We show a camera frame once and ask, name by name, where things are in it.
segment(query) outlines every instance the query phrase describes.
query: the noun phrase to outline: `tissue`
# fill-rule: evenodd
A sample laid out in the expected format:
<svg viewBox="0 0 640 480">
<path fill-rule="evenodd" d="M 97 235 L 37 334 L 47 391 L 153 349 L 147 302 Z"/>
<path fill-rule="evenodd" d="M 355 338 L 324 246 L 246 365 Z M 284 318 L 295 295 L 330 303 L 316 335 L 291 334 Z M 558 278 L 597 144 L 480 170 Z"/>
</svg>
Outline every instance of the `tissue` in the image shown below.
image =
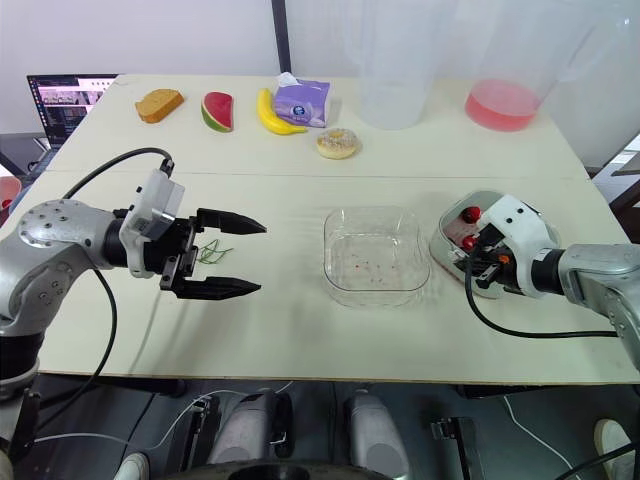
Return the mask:
<svg viewBox="0 0 640 480">
<path fill-rule="evenodd" d="M 276 115 L 294 125 L 325 127 L 329 87 L 328 82 L 298 80 L 289 72 L 279 75 L 274 100 Z"/>
</svg>

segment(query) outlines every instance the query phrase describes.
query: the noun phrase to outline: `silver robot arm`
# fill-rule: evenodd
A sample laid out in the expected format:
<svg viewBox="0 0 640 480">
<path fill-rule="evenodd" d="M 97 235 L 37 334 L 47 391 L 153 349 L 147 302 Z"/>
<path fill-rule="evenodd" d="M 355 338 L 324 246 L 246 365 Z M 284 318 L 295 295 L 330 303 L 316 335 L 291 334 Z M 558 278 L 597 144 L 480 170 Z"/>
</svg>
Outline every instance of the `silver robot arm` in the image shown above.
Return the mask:
<svg viewBox="0 0 640 480">
<path fill-rule="evenodd" d="M 572 245 L 558 279 L 567 300 L 609 319 L 640 370 L 640 245 Z"/>
<path fill-rule="evenodd" d="M 472 194 L 460 208 L 486 198 L 485 192 Z M 480 289 L 497 283 L 533 298 L 555 293 L 607 317 L 640 370 L 640 245 L 571 245 L 565 250 L 540 213 L 511 195 L 498 196 L 483 210 L 469 227 L 476 231 L 474 255 L 458 256 L 454 265 L 464 271 L 473 258 L 472 275 Z"/>
<path fill-rule="evenodd" d="M 0 240 L 0 451 L 12 460 L 33 440 L 39 401 L 28 387 L 44 332 L 86 270 L 125 267 L 134 277 L 157 274 L 160 288 L 178 298 L 223 300 L 260 289 L 236 278 L 187 280 L 198 254 L 195 236 L 206 227 L 237 235 L 266 228 L 249 217 L 203 208 L 176 218 L 184 187 L 169 179 L 172 169 L 166 159 L 153 170 L 129 209 L 107 212 L 72 199 L 52 200 L 25 213 Z"/>
</svg>

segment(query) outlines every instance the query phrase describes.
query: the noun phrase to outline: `pink liquid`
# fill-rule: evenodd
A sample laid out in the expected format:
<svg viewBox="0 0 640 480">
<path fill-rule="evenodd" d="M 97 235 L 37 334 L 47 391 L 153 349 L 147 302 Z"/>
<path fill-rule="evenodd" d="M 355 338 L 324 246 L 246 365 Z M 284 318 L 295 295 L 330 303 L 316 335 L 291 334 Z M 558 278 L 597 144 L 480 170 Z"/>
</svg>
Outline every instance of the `pink liquid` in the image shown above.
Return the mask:
<svg viewBox="0 0 640 480">
<path fill-rule="evenodd" d="M 502 132 L 525 128 L 538 112 L 535 93 L 506 80 L 481 80 L 471 89 L 465 105 L 467 115 L 483 127 Z"/>
</svg>

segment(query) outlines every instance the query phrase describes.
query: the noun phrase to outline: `watermelon slice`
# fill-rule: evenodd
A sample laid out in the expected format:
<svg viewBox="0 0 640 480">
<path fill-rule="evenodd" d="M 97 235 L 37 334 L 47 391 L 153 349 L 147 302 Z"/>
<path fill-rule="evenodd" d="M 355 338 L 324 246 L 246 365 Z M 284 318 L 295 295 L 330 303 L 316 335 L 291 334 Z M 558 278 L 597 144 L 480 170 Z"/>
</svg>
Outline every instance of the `watermelon slice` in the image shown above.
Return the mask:
<svg viewBox="0 0 640 480">
<path fill-rule="evenodd" d="M 209 92 L 202 99 L 204 123 L 218 132 L 233 130 L 233 97 L 222 92 Z"/>
</svg>

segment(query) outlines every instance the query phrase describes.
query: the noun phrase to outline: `transparent bowl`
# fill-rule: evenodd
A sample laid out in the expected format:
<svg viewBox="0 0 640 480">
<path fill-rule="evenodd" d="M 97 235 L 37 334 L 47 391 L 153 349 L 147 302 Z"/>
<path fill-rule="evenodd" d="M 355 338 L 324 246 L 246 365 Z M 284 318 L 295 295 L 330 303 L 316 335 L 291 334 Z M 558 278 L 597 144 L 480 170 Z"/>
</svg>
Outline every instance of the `transparent bowl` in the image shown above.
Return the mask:
<svg viewBox="0 0 640 480">
<path fill-rule="evenodd" d="M 420 228 L 400 207 L 352 207 L 324 224 L 330 295 L 347 306 L 399 306 L 420 298 L 429 279 Z"/>
</svg>

